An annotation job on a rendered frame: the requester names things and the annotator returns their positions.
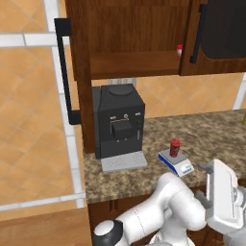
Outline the black coffee machine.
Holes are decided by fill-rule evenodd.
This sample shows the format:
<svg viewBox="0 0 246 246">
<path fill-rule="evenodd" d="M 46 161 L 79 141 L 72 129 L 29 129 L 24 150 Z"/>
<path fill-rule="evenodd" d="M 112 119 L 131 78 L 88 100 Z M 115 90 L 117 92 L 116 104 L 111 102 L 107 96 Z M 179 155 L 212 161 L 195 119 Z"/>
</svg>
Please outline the black coffee machine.
<svg viewBox="0 0 246 246">
<path fill-rule="evenodd" d="M 142 152 L 145 104 L 135 87 L 127 85 L 92 88 L 95 157 L 104 172 L 147 166 Z"/>
</svg>

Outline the white and blue digital scale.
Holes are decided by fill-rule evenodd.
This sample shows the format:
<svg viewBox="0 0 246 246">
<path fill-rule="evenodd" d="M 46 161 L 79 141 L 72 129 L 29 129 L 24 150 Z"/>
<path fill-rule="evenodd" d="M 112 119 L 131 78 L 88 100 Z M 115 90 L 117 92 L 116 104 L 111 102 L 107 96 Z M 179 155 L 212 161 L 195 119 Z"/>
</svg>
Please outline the white and blue digital scale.
<svg viewBox="0 0 246 246">
<path fill-rule="evenodd" d="M 173 158 L 170 156 L 170 150 L 167 149 L 159 152 L 158 157 L 178 177 L 187 175 L 194 170 L 190 160 L 182 152 Z"/>
</svg>

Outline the brown cabinet door dark pane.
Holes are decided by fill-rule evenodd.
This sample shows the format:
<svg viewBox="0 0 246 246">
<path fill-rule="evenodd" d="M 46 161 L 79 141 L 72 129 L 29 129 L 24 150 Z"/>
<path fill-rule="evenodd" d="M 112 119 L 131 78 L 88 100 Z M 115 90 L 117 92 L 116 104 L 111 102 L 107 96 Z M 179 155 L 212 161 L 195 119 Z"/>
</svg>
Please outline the brown cabinet door dark pane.
<svg viewBox="0 0 246 246">
<path fill-rule="evenodd" d="M 191 63 L 200 4 L 208 7 L 197 61 Z M 246 0 L 190 0 L 179 74 L 235 72 L 246 72 Z"/>
</svg>

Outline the plain brown cabinet door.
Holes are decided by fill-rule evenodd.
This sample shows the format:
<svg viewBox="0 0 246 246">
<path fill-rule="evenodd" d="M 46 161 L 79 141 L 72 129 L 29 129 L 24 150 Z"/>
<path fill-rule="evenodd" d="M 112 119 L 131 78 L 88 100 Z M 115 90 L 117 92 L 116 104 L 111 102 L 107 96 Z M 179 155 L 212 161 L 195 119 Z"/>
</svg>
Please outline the plain brown cabinet door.
<svg viewBox="0 0 246 246">
<path fill-rule="evenodd" d="M 67 17 L 71 23 L 71 55 L 81 110 L 84 152 L 87 154 L 94 153 L 96 144 L 94 137 L 86 0 L 65 0 L 65 5 Z"/>
</svg>

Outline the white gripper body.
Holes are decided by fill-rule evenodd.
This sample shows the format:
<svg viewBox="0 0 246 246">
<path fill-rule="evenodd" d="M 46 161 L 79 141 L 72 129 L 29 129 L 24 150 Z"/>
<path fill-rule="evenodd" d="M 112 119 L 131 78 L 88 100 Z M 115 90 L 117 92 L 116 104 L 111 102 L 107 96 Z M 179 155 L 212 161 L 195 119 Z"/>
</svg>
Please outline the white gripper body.
<svg viewBox="0 0 246 246">
<path fill-rule="evenodd" d="M 244 225 L 244 194 L 234 171 L 221 160 L 209 163 L 206 220 L 214 230 L 239 230 Z"/>
</svg>

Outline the grey wall socket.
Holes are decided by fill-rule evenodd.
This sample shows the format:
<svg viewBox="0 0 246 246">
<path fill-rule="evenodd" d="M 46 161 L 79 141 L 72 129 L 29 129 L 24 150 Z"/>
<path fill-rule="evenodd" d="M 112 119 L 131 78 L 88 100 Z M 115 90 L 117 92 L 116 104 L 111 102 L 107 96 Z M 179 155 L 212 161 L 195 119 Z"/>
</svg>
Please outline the grey wall socket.
<svg viewBox="0 0 246 246">
<path fill-rule="evenodd" d="M 117 78 L 117 79 L 108 79 L 109 85 L 133 85 L 136 87 L 136 78 Z"/>
</svg>

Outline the red patterned cup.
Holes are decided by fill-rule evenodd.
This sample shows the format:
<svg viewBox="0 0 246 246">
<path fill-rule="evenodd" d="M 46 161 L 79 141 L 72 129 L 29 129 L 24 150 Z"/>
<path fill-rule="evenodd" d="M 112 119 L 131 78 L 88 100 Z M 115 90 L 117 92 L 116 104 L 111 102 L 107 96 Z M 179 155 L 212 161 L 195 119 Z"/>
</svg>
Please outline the red patterned cup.
<svg viewBox="0 0 246 246">
<path fill-rule="evenodd" d="M 177 138 L 172 138 L 171 143 L 170 143 L 170 156 L 172 158 L 176 158 L 178 156 L 180 147 L 182 143 L 179 139 Z"/>
</svg>

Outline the brown wooden wall cabinet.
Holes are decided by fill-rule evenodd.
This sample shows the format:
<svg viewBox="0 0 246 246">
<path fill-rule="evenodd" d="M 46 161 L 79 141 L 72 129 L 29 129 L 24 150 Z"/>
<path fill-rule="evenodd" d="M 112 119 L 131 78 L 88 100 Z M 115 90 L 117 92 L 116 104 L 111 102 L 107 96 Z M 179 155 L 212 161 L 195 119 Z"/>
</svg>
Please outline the brown wooden wall cabinet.
<svg viewBox="0 0 246 246">
<path fill-rule="evenodd" d="M 176 75 L 191 0 L 65 0 L 73 71 L 93 80 Z"/>
</svg>

